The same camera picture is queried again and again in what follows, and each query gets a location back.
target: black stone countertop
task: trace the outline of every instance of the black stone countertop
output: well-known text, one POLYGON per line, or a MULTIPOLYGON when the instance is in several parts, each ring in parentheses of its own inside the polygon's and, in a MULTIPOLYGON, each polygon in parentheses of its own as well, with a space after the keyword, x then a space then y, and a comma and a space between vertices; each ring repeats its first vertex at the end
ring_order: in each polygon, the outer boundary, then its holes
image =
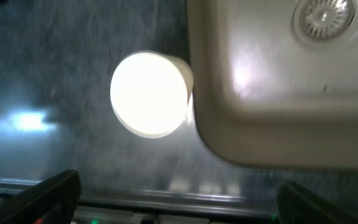
POLYGON ((138 50, 188 61, 185 0, 0 5, 0 180, 78 169, 84 200, 269 216, 280 184, 292 179, 358 210, 358 173, 228 164, 199 139, 191 108, 165 138, 131 134, 109 87, 118 63, 138 50))

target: sink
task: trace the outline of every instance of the sink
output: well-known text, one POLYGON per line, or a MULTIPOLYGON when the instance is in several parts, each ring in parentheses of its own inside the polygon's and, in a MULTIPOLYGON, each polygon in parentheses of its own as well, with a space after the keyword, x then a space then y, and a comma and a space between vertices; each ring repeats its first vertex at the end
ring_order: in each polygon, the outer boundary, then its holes
POLYGON ((358 169, 358 0, 189 0, 195 118, 249 167, 358 169))

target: drain strainer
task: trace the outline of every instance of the drain strainer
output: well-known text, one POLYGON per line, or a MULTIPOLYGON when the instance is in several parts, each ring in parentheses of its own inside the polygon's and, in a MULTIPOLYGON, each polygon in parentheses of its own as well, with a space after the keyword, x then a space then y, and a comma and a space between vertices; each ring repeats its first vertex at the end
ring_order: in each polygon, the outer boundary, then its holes
POLYGON ((331 39, 349 27, 354 14, 352 0, 309 0, 301 11, 300 25, 313 39, 331 39))

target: stainless steel sink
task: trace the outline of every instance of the stainless steel sink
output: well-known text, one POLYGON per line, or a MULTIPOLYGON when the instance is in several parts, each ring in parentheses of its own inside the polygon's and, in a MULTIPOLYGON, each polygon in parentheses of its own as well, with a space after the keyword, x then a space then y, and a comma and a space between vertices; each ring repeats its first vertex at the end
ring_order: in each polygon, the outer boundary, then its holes
POLYGON ((189 0, 199 134, 247 166, 358 169, 358 0, 189 0))

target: dark countertop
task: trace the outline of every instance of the dark countertop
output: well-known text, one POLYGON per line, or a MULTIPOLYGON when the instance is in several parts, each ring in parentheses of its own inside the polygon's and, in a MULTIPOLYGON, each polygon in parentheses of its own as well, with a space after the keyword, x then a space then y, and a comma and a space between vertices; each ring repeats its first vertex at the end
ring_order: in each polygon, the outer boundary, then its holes
POLYGON ((191 108, 165 138, 131 134, 112 111, 109 87, 137 50, 188 61, 185 0, 0 5, 0 180, 78 169, 85 200, 270 215, 280 184, 293 179, 358 210, 358 173, 228 164, 201 142, 191 108))

